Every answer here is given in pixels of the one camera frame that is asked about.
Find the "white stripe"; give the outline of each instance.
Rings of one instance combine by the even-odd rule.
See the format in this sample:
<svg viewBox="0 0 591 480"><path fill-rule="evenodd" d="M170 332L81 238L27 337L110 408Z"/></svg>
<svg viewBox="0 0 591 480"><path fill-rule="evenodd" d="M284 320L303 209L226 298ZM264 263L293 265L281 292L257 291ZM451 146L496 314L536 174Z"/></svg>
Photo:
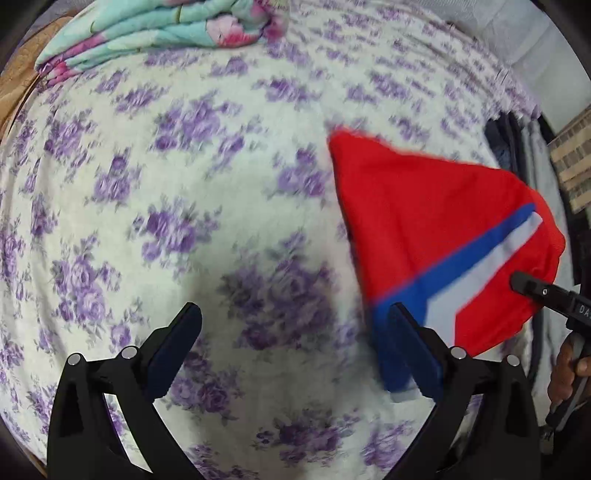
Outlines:
<svg viewBox="0 0 591 480"><path fill-rule="evenodd" d="M425 327L434 329L447 346L455 345L456 315L470 303L503 265L533 236L542 223L536 212L513 230L470 270L427 302Z"/></svg>

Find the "bedsheet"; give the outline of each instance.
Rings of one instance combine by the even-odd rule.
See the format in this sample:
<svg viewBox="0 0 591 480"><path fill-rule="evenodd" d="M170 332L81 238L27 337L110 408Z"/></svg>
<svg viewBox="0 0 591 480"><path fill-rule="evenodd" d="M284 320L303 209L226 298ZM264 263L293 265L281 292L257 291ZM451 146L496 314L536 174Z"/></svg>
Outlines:
<svg viewBox="0 0 591 480"><path fill-rule="evenodd" d="M486 49L368 0L296 0L278 43L140 53L35 92L0 145L5 423L45 459L67 356L114 356L193 301L202 334L155 407L206 478L382 478L432 403L378 378L327 133L496 167L501 108L537 113Z"/></svg>

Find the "metal screw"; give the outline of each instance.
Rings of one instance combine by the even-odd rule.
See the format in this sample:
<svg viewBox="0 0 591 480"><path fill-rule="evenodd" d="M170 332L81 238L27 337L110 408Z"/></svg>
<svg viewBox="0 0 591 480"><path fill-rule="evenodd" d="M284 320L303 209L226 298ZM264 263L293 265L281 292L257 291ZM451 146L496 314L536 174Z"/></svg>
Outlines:
<svg viewBox="0 0 591 480"><path fill-rule="evenodd" d="M463 358L466 358L466 355L467 355L466 351L461 346L452 347L450 352L452 353L452 357L457 358L458 360L462 360Z"/></svg>
<svg viewBox="0 0 591 480"><path fill-rule="evenodd" d="M138 353L138 349L137 347L134 346L126 346L123 351L121 352L121 356L127 360L129 360L130 358L135 357L135 355Z"/></svg>
<svg viewBox="0 0 591 480"><path fill-rule="evenodd" d="M68 357L68 364L69 365L76 365L82 357L79 353L73 353Z"/></svg>
<svg viewBox="0 0 591 480"><path fill-rule="evenodd" d="M512 367L517 367L519 359L515 355L507 355L507 363Z"/></svg>

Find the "brown fabric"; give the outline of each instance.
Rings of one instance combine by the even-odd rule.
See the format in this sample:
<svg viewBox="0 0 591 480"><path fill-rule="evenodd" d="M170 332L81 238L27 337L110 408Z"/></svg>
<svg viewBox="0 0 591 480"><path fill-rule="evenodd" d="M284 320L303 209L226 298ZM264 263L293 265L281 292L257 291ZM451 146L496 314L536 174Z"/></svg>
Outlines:
<svg viewBox="0 0 591 480"><path fill-rule="evenodd" d="M573 211L591 205L591 106L569 123L548 147Z"/></svg>
<svg viewBox="0 0 591 480"><path fill-rule="evenodd" d="M39 75L35 60L72 17L60 17L29 38L12 56L0 76L0 140L12 126L21 105L35 87Z"/></svg>

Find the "red cloth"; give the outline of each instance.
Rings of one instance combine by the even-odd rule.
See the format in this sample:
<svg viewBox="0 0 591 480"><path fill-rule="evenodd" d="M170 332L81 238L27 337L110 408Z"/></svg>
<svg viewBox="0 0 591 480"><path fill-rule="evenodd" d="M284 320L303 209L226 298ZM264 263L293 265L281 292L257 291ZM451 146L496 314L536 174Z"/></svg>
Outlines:
<svg viewBox="0 0 591 480"><path fill-rule="evenodd" d="M361 287L374 310L378 357L381 347L388 350L385 314L395 301L471 355L508 339L537 311L511 290L509 277L521 270L552 282L565 242L535 190L507 171L401 153L346 131L333 134L329 148ZM523 245L507 254L523 235ZM475 277L476 283L490 277L480 291L468 300L452 291L463 276L475 275L479 261L497 254L506 258ZM442 324L430 325L437 314L429 307L442 304L436 302L442 295L456 310L451 320L442 312ZM453 338L444 338L450 332Z"/></svg>

